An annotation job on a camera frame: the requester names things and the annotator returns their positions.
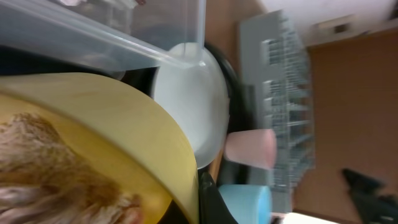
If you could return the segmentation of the pink cup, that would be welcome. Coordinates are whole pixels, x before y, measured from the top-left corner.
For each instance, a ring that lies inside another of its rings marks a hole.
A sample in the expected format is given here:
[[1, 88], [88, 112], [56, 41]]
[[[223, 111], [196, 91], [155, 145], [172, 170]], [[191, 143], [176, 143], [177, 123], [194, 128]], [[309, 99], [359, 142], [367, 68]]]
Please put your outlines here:
[[270, 170], [277, 157], [277, 139], [272, 129], [253, 129], [228, 134], [224, 158], [238, 164]]

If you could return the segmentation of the yellow bowl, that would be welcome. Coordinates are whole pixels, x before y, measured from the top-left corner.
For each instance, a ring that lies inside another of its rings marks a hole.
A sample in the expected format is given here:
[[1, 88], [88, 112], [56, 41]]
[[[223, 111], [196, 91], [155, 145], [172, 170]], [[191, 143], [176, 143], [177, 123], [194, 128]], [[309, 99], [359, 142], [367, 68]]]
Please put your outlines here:
[[99, 172], [142, 197], [144, 221], [159, 222], [176, 203], [199, 221], [193, 150], [152, 98], [112, 78], [48, 73], [1, 78], [1, 119], [35, 113]]

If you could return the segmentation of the blue cup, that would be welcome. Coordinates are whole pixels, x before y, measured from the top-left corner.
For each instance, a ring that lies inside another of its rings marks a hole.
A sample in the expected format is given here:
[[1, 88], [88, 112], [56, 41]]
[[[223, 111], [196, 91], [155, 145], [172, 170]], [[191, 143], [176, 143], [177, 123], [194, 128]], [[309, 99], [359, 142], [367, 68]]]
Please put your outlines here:
[[270, 222], [272, 195], [268, 186], [226, 184], [218, 190], [238, 224], [268, 224]]

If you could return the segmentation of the food scraps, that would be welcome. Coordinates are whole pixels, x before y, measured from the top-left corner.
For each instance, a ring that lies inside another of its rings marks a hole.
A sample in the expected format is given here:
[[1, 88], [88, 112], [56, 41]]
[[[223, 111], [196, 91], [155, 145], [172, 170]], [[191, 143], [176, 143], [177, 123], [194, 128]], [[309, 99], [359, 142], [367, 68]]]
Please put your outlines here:
[[143, 223], [141, 197], [97, 172], [42, 117], [1, 123], [1, 223]]

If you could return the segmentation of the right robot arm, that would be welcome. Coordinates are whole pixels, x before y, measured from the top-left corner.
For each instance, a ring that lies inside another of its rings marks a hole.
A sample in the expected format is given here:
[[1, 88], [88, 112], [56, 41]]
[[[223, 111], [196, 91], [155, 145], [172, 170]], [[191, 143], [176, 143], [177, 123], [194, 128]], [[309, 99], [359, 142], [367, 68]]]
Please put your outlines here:
[[347, 168], [341, 173], [361, 223], [397, 224], [397, 195], [379, 194], [379, 190], [385, 187], [384, 183]]

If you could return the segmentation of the grey dishwasher rack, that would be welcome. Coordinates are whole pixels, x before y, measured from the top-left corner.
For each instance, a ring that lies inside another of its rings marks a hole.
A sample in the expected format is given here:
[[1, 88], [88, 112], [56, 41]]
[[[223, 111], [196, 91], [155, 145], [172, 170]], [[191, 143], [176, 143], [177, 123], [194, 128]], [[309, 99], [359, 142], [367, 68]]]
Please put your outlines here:
[[277, 159], [266, 174], [273, 211], [289, 213], [295, 188], [315, 165], [310, 59], [283, 10], [240, 22], [239, 51], [254, 124], [276, 135]]

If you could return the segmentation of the grey plate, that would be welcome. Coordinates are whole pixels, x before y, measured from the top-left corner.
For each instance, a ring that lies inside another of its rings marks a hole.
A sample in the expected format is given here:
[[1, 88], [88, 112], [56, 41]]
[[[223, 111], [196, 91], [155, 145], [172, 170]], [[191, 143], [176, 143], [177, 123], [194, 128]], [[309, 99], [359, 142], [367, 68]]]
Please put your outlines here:
[[162, 62], [152, 82], [151, 97], [168, 112], [187, 137], [197, 168], [209, 165], [224, 146], [229, 122], [229, 96], [223, 72], [206, 48], [201, 59], [182, 68]]

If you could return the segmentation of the upper wooden chopstick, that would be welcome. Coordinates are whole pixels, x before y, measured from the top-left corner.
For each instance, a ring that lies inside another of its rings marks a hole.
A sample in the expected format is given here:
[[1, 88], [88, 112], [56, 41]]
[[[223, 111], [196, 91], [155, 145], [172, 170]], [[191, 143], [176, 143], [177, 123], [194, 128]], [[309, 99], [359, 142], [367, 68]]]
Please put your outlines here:
[[221, 149], [216, 158], [208, 166], [208, 173], [211, 175], [213, 180], [217, 182], [218, 174], [220, 172], [221, 161], [223, 159], [224, 150]]

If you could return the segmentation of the round black tray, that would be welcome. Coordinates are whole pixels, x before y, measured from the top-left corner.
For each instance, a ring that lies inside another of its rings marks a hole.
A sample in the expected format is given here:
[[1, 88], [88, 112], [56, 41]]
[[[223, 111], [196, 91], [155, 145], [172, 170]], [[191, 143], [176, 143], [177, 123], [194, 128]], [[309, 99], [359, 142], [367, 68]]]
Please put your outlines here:
[[[229, 96], [229, 122], [226, 137], [229, 133], [251, 129], [251, 117], [248, 115], [244, 92], [234, 68], [225, 55], [215, 46], [206, 43], [204, 48], [208, 49], [219, 63], [226, 81]], [[139, 91], [151, 97], [152, 82], [154, 75], [162, 62], [151, 68], [130, 70], [122, 77], [122, 82], [133, 86]], [[229, 213], [221, 195], [216, 188], [215, 181], [208, 173], [208, 166], [198, 169], [199, 189], [199, 221], [200, 223], [234, 223], [235, 220]]]

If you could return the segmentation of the clear plastic bin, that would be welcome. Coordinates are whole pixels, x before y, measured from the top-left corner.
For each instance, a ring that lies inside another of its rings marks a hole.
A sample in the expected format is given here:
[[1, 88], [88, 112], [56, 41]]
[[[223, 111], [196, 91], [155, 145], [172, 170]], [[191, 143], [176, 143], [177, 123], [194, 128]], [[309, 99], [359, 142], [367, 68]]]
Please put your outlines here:
[[205, 1], [1, 0], [1, 45], [106, 71], [201, 60]]

